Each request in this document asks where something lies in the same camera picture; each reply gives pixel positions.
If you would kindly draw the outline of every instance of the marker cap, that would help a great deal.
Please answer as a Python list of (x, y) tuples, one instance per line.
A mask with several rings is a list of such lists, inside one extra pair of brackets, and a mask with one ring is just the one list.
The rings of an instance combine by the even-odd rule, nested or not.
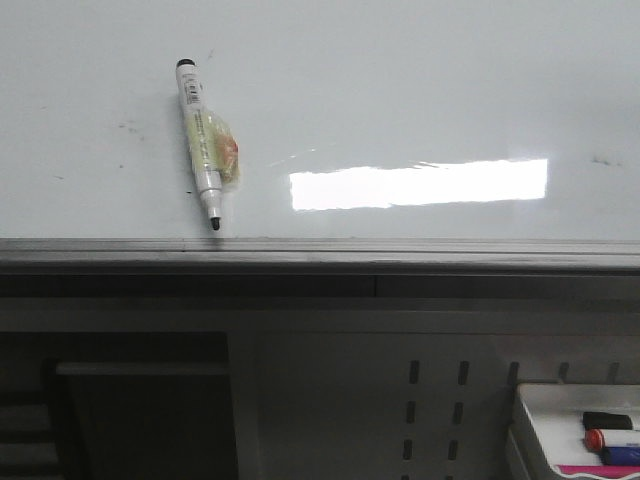
[(599, 452), (604, 448), (604, 435), (602, 431), (597, 428), (587, 430), (584, 434), (584, 443), (589, 450)]

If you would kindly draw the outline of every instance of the perforated metal panel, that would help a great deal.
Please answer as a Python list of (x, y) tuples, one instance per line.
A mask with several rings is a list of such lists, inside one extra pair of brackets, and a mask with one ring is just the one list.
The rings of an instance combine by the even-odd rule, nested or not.
[(265, 334), (265, 479), (509, 478), (518, 381), (640, 381), (640, 337)]

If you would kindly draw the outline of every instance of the marker tray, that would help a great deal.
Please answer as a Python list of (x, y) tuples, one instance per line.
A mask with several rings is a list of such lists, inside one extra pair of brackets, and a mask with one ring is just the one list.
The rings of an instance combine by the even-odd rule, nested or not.
[(514, 479), (640, 479), (640, 467), (624, 477), (560, 471), (558, 465), (602, 465), (584, 445), (585, 411), (629, 415), (640, 428), (640, 385), (519, 385), (506, 446)]

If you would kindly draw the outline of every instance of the rectangular slot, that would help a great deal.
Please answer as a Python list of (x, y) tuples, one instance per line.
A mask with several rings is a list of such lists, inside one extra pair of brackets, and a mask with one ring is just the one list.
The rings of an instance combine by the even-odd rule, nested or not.
[(447, 460), (455, 460), (458, 457), (458, 441), (451, 440), (449, 442), (449, 451), (447, 453)]
[(412, 360), (409, 364), (409, 383), (415, 385), (418, 383), (420, 376), (420, 362), (418, 360)]
[(462, 423), (462, 414), (464, 412), (464, 404), (462, 402), (456, 402), (453, 406), (453, 418), (451, 422), (454, 425), (460, 425)]
[(620, 371), (620, 362), (613, 362), (609, 365), (609, 372), (607, 373), (606, 383), (614, 385), (618, 379), (618, 372)]
[(413, 440), (405, 440), (402, 446), (402, 459), (411, 460), (413, 456)]
[(458, 385), (466, 385), (469, 378), (469, 362), (463, 360), (458, 368)]
[(520, 370), (520, 362), (511, 362), (509, 364), (507, 385), (509, 385), (510, 387), (515, 387), (518, 384), (518, 370)]
[(569, 374), (569, 362), (562, 362), (558, 367), (558, 378), (562, 382), (566, 382), (568, 374)]
[(407, 423), (415, 423), (416, 421), (416, 402), (410, 401), (407, 402)]

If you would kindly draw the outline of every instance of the whiteboard marker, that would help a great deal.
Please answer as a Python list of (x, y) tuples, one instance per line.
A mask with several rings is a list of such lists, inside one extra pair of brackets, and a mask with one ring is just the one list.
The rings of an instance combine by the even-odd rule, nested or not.
[(220, 228), (222, 179), (215, 138), (208, 126), (211, 116), (204, 105), (202, 84), (193, 60), (183, 59), (176, 65), (180, 105), (189, 140), (191, 167), (200, 201), (214, 230)]

